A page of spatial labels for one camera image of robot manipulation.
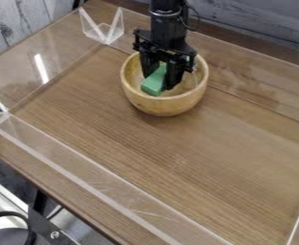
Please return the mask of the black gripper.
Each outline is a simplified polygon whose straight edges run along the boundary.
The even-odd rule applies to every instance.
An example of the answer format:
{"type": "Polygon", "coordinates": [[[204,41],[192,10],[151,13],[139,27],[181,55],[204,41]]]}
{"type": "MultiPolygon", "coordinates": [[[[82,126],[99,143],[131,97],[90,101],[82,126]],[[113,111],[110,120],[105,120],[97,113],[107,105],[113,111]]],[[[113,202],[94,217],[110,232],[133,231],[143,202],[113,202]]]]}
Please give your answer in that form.
{"type": "Polygon", "coordinates": [[[143,29],[135,29],[134,35],[134,49],[139,51],[143,76],[149,78],[159,68],[161,61],[168,62],[165,89],[172,90],[182,81],[185,71],[192,73],[196,70],[197,50],[186,40],[178,40],[170,46],[163,45],[143,29]]]}

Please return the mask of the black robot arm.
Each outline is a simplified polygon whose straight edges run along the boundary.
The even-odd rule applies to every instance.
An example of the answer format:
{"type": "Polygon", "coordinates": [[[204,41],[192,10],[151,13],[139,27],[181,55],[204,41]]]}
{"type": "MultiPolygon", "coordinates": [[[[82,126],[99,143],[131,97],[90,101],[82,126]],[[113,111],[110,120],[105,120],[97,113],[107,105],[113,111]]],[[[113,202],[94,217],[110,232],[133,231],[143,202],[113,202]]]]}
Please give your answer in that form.
{"type": "Polygon", "coordinates": [[[188,0],[151,0],[151,29],[134,31],[145,76],[141,90],[155,97],[196,70],[197,50],[188,44],[192,8],[188,0]]]}

